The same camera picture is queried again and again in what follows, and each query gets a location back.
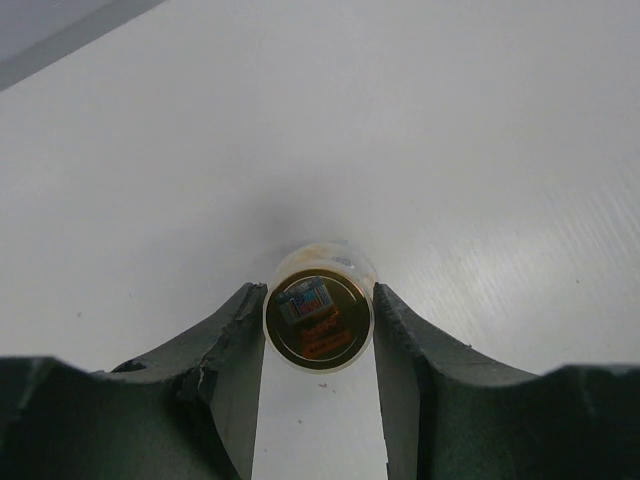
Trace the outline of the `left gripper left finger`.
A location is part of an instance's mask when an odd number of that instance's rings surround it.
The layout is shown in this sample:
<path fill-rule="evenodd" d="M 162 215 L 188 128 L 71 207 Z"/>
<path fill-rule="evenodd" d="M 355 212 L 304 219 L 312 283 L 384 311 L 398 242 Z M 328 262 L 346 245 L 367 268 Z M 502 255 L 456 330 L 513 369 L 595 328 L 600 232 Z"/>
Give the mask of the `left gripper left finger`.
<path fill-rule="evenodd" d="M 53 357 L 1 361 L 5 479 L 248 479 L 267 289 L 110 372 Z"/>

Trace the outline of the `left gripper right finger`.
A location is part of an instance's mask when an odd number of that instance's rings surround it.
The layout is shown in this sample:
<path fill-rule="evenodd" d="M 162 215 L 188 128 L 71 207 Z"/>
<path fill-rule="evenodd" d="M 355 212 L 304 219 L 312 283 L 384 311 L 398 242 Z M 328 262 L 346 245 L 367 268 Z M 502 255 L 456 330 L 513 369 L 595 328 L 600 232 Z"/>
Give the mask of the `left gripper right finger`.
<path fill-rule="evenodd" d="M 373 335 L 392 479 L 635 479 L 639 369 L 535 375 L 432 325 L 374 288 Z"/>

